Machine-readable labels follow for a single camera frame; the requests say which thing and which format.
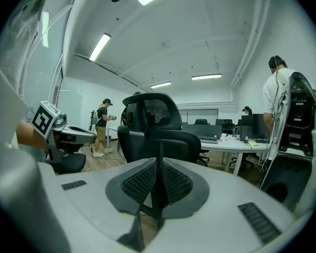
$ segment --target white t-shirt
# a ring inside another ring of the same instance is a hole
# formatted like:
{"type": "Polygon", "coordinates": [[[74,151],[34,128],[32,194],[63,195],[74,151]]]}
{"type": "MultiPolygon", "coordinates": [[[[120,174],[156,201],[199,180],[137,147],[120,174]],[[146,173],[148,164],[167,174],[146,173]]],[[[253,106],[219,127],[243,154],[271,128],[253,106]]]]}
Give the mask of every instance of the white t-shirt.
{"type": "Polygon", "coordinates": [[[275,72],[265,82],[262,89],[264,113],[275,114],[277,112],[279,98],[281,94],[284,92],[284,89],[289,81],[290,76],[294,72],[296,72],[296,70],[280,69],[278,70],[278,77],[276,77],[277,74],[275,72]]]}

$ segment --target keyboard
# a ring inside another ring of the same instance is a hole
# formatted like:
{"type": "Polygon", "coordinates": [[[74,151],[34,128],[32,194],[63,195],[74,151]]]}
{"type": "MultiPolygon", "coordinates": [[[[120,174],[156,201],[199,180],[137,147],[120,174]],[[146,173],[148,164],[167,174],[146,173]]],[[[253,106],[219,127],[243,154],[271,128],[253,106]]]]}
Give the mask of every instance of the keyboard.
{"type": "Polygon", "coordinates": [[[201,140],[201,142],[214,143],[214,144],[218,143],[218,141],[216,140],[216,137],[198,136],[198,138],[201,140]]]}
{"type": "Polygon", "coordinates": [[[256,143],[269,143],[269,140],[267,139],[255,139],[256,143]]]}
{"type": "Polygon", "coordinates": [[[207,136],[198,136],[199,139],[202,140],[212,140],[212,141],[216,141],[216,137],[207,137],[207,136]]]}

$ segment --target black t-shirt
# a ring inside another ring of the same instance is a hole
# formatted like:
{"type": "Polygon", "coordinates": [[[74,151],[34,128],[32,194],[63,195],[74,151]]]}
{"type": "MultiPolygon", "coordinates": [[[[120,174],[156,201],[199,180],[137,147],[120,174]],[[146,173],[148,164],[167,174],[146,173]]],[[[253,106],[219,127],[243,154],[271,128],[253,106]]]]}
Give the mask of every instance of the black t-shirt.
{"type": "Polygon", "coordinates": [[[99,127],[106,127],[106,121],[103,120],[102,115],[107,115],[107,108],[106,106],[101,106],[98,110],[97,110],[97,116],[100,118],[100,120],[98,121],[97,125],[99,127]]]}

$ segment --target white desk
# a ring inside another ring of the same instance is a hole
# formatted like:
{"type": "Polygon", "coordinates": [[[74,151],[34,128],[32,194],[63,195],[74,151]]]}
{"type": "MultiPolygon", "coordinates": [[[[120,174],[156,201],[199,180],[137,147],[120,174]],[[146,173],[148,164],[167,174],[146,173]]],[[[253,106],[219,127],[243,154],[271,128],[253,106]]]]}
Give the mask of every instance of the white desk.
{"type": "Polygon", "coordinates": [[[255,152],[264,153],[269,147],[269,144],[266,144],[266,143],[258,143],[257,146],[250,147],[248,144],[245,144],[241,142],[240,140],[237,140],[235,137],[231,135],[226,137],[226,134],[222,134],[221,140],[222,141],[219,141],[217,144],[202,142],[201,149],[228,153],[227,158],[226,158],[226,163],[225,163],[225,169],[224,169],[225,171],[228,171],[230,167],[232,153],[238,153],[239,156],[236,160],[236,164],[235,164],[235,168],[233,172],[234,175],[238,175],[243,153],[255,153],[255,152]]]}

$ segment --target cap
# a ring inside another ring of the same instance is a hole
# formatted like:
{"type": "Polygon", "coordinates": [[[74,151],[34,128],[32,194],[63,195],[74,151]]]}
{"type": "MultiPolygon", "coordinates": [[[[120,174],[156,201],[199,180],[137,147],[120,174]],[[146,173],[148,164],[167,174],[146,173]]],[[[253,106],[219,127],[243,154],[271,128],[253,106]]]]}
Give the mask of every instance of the cap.
{"type": "Polygon", "coordinates": [[[113,106],[110,99],[103,100],[103,104],[109,103],[110,106],[113,106]]]}

